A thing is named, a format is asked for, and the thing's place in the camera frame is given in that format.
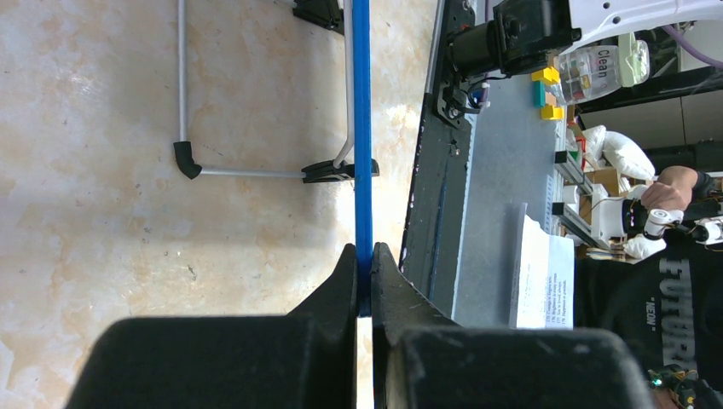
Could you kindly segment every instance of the yellow block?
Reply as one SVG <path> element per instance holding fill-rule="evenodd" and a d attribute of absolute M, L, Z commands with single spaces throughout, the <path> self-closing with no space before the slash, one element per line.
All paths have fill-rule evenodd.
<path fill-rule="evenodd" d="M 532 73 L 533 81 L 542 81 L 545 85 L 560 84 L 560 73 L 554 66 Z"/>
<path fill-rule="evenodd" d="M 540 110 L 540 115 L 542 116 L 542 119 L 556 121 L 564 118 L 564 108 L 545 105 L 545 107 Z"/>

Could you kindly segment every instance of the black wire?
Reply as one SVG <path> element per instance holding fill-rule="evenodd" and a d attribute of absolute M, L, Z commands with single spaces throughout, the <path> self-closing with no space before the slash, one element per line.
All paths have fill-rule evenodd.
<path fill-rule="evenodd" d="M 475 91 L 475 88 L 476 88 L 478 85 L 481 85 L 481 84 L 484 83 L 484 82 L 487 82 L 487 81 L 499 81 L 499 80 L 501 80 L 501 79 L 508 79 L 508 78 L 511 78 L 511 77 L 512 77 L 511 75 L 508 75 L 508 76 L 506 76 L 506 77 L 486 77 L 486 78 L 480 79 L 479 81 L 476 81 L 475 83 L 470 84 L 470 90 L 469 90 L 469 92 Z"/>
<path fill-rule="evenodd" d="M 683 110 L 683 98 L 680 98 L 680 117 L 683 120 L 683 144 L 688 146 L 688 135 L 685 134 L 685 111 Z"/>

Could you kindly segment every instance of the person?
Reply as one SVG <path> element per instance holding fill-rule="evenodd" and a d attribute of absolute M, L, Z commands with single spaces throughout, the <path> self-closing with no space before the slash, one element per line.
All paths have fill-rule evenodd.
<path fill-rule="evenodd" d="M 673 166 L 640 202 L 647 210 L 685 210 L 711 190 L 710 176 Z M 673 230 L 664 239 L 664 251 L 636 264 L 578 260 L 575 326 L 617 334 L 645 373 L 678 365 L 723 391 L 723 245 L 706 247 Z M 659 407 L 678 407 L 670 406 L 672 395 L 656 390 L 654 397 Z"/>

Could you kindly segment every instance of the human arm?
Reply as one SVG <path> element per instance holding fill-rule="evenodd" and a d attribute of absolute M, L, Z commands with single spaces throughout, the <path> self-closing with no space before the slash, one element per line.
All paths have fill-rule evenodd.
<path fill-rule="evenodd" d="M 646 209 L 685 210 L 693 200 L 694 190 L 703 190 L 709 177 L 685 166 L 666 168 L 640 197 Z"/>
<path fill-rule="evenodd" d="M 653 401 L 659 409 L 678 409 L 678 405 L 673 400 L 672 393 L 669 390 L 655 389 L 653 390 Z"/>

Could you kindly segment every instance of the black t-shirt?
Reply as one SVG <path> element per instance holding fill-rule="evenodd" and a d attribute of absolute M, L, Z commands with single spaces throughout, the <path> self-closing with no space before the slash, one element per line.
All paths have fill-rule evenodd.
<path fill-rule="evenodd" d="M 706 249 L 677 232 L 665 240 L 666 250 L 634 265 L 578 261 L 575 325 L 613 331 L 644 370 L 697 369 L 723 391 L 723 245 Z"/>

